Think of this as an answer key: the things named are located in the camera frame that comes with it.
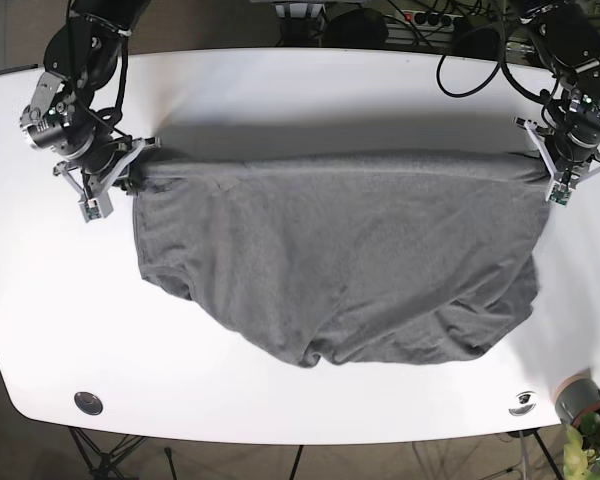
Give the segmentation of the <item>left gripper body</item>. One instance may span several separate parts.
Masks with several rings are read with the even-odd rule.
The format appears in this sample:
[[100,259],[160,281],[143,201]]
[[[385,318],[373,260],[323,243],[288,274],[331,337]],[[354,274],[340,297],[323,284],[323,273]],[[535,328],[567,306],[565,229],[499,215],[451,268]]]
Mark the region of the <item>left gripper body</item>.
[[523,129],[539,152],[549,174],[547,193],[573,193],[584,181],[600,174],[600,151],[597,146],[560,136],[551,127],[515,117],[513,123]]

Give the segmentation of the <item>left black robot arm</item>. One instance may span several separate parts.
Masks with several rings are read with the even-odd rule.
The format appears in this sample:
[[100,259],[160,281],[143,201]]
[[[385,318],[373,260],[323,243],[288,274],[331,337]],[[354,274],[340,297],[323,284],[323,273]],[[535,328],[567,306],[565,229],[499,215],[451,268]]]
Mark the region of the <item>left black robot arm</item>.
[[[499,36],[496,66],[472,90],[455,93],[443,87],[441,70],[436,83],[450,98],[466,98],[484,89],[502,73],[511,87],[542,107],[547,123],[515,118],[536,146],[549,173],[546,199],[565,205],[576,187],[600,173],[600,33],[575,1],[512,1],[514,17],[508,19],[499,3],[491,3]],[[506,43],[518,30],[526,31],[541,63],[555,80],[551,91],[535,94],[512,75],[506,61]]]

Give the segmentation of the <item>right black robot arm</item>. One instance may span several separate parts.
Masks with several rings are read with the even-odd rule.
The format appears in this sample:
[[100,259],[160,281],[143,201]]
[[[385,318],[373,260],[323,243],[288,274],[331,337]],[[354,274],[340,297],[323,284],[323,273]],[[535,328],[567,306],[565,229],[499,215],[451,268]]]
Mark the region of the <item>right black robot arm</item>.
[[20,128],[35,149],[61,156],[54,172],[81,197],[89,217],[103,214],[114,185],[149,141],[118,127],[129,67],[129,39],[146,1],[70,1],[63,27],[45,50],[44,71]]

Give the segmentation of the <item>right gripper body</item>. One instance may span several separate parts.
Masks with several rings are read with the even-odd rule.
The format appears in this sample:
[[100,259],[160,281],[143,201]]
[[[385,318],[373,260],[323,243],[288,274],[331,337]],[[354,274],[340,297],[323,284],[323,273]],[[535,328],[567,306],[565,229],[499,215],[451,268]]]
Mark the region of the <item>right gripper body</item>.
[[159,147],[157,137],[94,140],[80,156],[67,156],[53,168],[55,177],[64,178],[79,195],[79,204],[86,199],[108,195],[112,187],[119,188],[119,176],[146,150]]

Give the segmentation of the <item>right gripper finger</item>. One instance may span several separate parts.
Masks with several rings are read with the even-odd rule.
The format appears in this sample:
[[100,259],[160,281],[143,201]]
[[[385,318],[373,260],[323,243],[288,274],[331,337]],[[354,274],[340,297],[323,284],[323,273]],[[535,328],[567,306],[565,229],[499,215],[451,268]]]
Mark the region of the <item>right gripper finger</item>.
[[136,196],[143,188],[144,176],[136,167],[126,167],[119,176],[119,189],[126,195]]

